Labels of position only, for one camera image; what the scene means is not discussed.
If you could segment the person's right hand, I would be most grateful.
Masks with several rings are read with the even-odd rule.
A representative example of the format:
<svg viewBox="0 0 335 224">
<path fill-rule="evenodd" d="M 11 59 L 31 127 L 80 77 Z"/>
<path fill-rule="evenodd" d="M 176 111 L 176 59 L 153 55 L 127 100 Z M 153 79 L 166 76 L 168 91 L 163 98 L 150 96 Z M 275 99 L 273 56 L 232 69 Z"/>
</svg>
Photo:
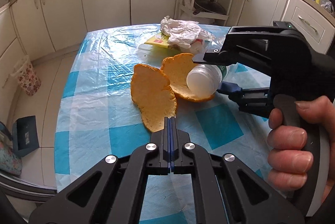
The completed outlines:
<svg viewBox="0 0 335 224">
<path fill-rule="evenodd" d="M 314 101 L 295 103 L 298 114 L 308 123 L 322 125 L 329 135 L 329 174 L 322 201 L 334 186 L 334 105 L 326 96 Z M 302 148 L 307 143 L 307 132 L 298 127 L 284 126 L 282 112 L 275 108 L 269 116 L 271 132 L 267 143 L 273 149 L 268 155 L 272 169 L 269 184 L 280 191 L 295 191 L 307 181 L 307 172 L 312 167 L 313 155 Z"/>
</svg>

